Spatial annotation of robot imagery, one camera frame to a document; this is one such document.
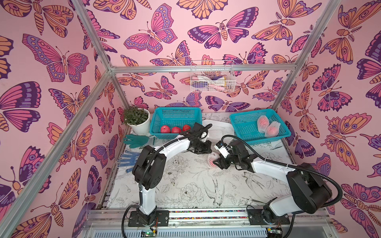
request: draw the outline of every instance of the table surface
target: table surface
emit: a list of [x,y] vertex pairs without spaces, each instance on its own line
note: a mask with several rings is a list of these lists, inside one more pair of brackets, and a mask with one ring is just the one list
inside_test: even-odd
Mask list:
[[[230,113],[203,113],[203,119],[230,123]],[[160,146],[169,140],[155,140]],[[259,144],[253,148],[265,158],[284,163],[291,160],[282,142]],[[124,154],[132,155],[129,166],[120,166],[114,180],[107,208],[124,208],[139,203],[138,185],[131,173],[140,148]],[[192,152],[177,154],[166,162],[163,178],[156,186],[159,208],[223,208],[264,205],[269,200],[290,193],[287,184],[264,174],[238,171],[234,166],[221,170],[208,163],[209,155]]]

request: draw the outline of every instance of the white wire basket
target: white wire basket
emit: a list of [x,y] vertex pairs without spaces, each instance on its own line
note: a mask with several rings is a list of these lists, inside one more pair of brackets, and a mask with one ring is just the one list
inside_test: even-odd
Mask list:
[[207,65],[205,62],[210,61],[192,61],[190,67],[190,91],[233,92],[236,78],[232,65]]

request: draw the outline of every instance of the teal basket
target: teal basket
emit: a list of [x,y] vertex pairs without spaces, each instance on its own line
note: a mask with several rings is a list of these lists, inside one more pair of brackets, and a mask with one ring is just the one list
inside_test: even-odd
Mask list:
[[149,133],[158,139],[174,139],[178,133],[160,133],[162,126],[167,125],[171,129],[175,126],[194,126],[194,123],[201,124],[201,109],[198,107],[158,107],[156,108],[151,121]]
[[[277,137],[266,138],[264,133],[258,131],[257,120],[262,115],[265,115],[269,119],[270,124],[273,121],[280,123],[279,134]],[[291,135],[286,124],[272,109],[234,113],[230,115],[230,120],[237,136],[246,141],[249,145],[269,143]]]

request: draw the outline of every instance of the potted plant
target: potted plant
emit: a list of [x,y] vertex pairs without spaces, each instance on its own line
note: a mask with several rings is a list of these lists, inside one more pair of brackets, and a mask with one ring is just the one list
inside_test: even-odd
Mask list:
[[124,110],[124,123],[129,125],[137,135],[145,135],[149,132],[150,113],[147,109],[130,107]]

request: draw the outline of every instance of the green plant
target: green plant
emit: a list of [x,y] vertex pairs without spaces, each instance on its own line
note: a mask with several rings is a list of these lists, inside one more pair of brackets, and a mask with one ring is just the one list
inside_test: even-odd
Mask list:
[[137,107],[130,107],[124,110],[124,123],[130,125],[139,125],[148,119],[148,113]]

